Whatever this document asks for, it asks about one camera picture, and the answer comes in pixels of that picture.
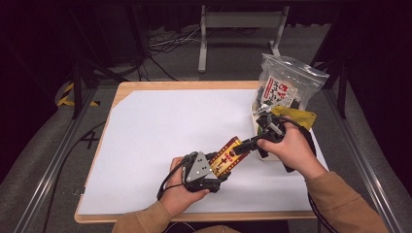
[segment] gray floor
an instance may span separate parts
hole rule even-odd
[[[280,45],[280,53],[310,63],[327,30],[327,25],[286,28]],[[198,42],[191,42],[169,53],[160,53],[154,56],[154,59],[178,80],[257,80],[261,72],[261,54],[270,53],[267,45],[270,39],[270,31],[267,30],[257,30],[249,36],[233,30],[212,33],[208,40],[208,63],[204,74],[197,72]],[[145,60],[145,66],[151,81],[170,81],[149,59]],[[136,73],[127,78],[139,80]],[[75,141],[90,128],[106,120],[116,94],[116,87],[117,84],[113,81],[101,82],[93,96],[93,100],[100,101],[101,105],[87,108],[70,145],[74,145]],[[61,91],[55,95],[57,101],[61,96]],[[350,155],[350,147],[345,136],[338,127],[332,110],[327,108],[325,103],[326,97],[319,92],[311,99],[308,110],[318,114],[314,126],[315,133],[326,132],[317,134],[317,139],[327,165],[330,170],[340,174],[373,206],[374,202],[363,182],[363,176]],[[411,197],[380,151],[351,89],[348,90],[346,113],[360,150],[379,179],[394,215],[405,232],[412,232],[412,222],[409,220],[412,214]],[[33,137],[21,153],[9,176],[2,182],[0,186],[0,232],[13,232],[16,228],[71,123],[72,114],[73,107],[59,107],[58,112]],[[101,126],[95,130],[96,137],[100,137],[102,128]],[[51,208],[48,232],[110,232],[113,227],[112,223],[78,224],[74,220],[79,196],[72,193],[76,188],[84,186],[97,143],[93,143],[90,149],[87,146],[88,142],[76,144],[64,164]],[[31,224],[29,232],[42,231],[50,196],[49,193]],[[292,233],[317,231],[317,221],[314,219],[290,220],[289,224]]]

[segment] floor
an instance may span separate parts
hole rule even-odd
[[[186,28],[188,32],[195,29],[196,27]],[[288,27],[284,30],[279,47],[280,53],[310,63],[327,30],[328,25]],[[207,71],[204,74],[197,72],[199,43],[195,40],[198,40],[198,37],[175,50],[169,48],[169,51],[154,52],[153,59],[161,65],[163,70],[167,71],[169,76],[180,81],[257,80],[261,73],[261,54],[270,53],[267,45],[268,40],[271,39],[270,35],[270,31],[267,30],[249,29],[210,32],[208,34]],[[120,66],[112,70],[120,72],[127,68]],[[144,66],[141,66],[139,70],[140,76],[139,72],[135,71],[126,78],[143,82],[172,82],[171,78],[150,59],[145,59]],[[45,194],[44,198],[39,200],[38,209],[30,214],[32,217],[26,222],[26,232],[45,232],[45,228],[47,232],[111,231],[113,223],[79,224],[74,220],[74,213],[79,202],[79,196],[76,193],[86,182],[98,145],[97,141],[102,133],[102,123],[109,114],[117,85],[115,81],[102,78],[98,88],[91,94],[90,99],[99,101],[100,105],[87,107],[75,130],[71,133],[71,140],[65,146],[67,153],[64,155],[67,155],[67,159],[61,161],[64,165],[61,175],[55,177],[58,181],[57,185],[53,183],[46,185],[47,195]],[[66,85],[55,94],[56,103],[65,87]],[[333,112],[325,107],[325,102],[325,96],[317,93],[311,99],[308,110],[319,113],[315,130],[327,132],[325,135],[319,135],[318,138],[327,165],[364,196],[370,205],[374,206],[374,200],[370,197],[369,190],[363,182],[364,177],[357,168],[356,160],[348,155],[351,154],[351,148],[345,135],[338,127]],[[355,132],[360,151],[365,154],[386,193],[391,211],[404,232],[412,232],[412,222],[409,220],[412,214],[411,197],[396,178],[380,151],[351,89],[348,90],[346,108],[347,122]],[[60,106],[57,113],[33,137],[21,153],[9,176],[1,183],[0,232],[13,232],[17,226],[21,229],[23,222],[19,223],[19,221],[31,203],[30,200],[44,177],[45,171],[55,158],[56,152],[61,151],[62,139],[67,137],[68,129],[73,127],[71,119],[73,111],[74,108],[71,106]],[[295,219],[289,220],[288,226],[291,233],[316,232],[318,223],[315,219]]]

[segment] metal frame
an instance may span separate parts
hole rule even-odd
[[[389,200],[385,194],[385,191],[383,190],[382,185],[373,172],[369,161],[367,160],[365,155],[361,153],[351,126],[346,119],[343,119],[341,117],[339,110],[336,108],[337,100],[333,94],[333,91],[331,89],[325,89],[323,90],[323,94],[325,95],[330,108],[333,109],[334,116],[339,122],[339,127],[345,134],[347,142],[352,151],[351,155],[355,161],[355,164],[357,165],[358,170],[360,171],[363,182],[365,183],[366,188],[369,191],[369,194],[376,206],[379,215],[384,220],[391,232],[405,232],[400,223],[397,221],[394,211],[392,210]]]
[[[90,104],[95,92],[96,89],[88,89],[86,91],[83,106],[88,106]],[[73,137],[82,121],[83,116],[86,113],[86,110],[87,108],[82,108],[78,114],[78,117],[72,119],[70,122],[67,131],[64,134],[64,137],[45,172],[45,175],[40,180],[39,185],[37,186],[36,191],[21,216],[14,232],[19,233],[29,231],[31,224],[33,223],[36,215],[39,213],[40,208],[42,207],[42,204],[44,203],[46,196],[52,187],[52,184],[55,182],[58,170],[63,164],[64,157],[70,149],[70,144],[73,141]]]
[[[279,43],[288,17],[289,7],[282,12],[207,12],[202,6],[200,29],[201,43],[199,54],[199,73],[206,72],[207,41],[206,28],[208,27],[273,27],[278,28],[274,41],[269,41],[270,49],[276,56],[280,56]]]

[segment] sleeve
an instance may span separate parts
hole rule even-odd
[[[383,220],[336,173],[306,181],[320,213],[340,232],[388,232]]]
[[[120,216],[112,233],[158,233],[164,231],[171,220],[172,217],[157,201],[144,211]]]

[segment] person's left hand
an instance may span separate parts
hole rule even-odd
[[[176,167],[181,161],[182,157],[175,157],[170,165],[170,171]],[[168,186],[182,184],[182,168],[179,168],[175,174],[169,179],[166,184]],[[170,187],[163,193],[160,198],[160,203],[166,209],[170,216],[175,217],[183,213],[191,204],[201,200],[210,191],[203,189],[197,192],[189,192],[183,185]]]

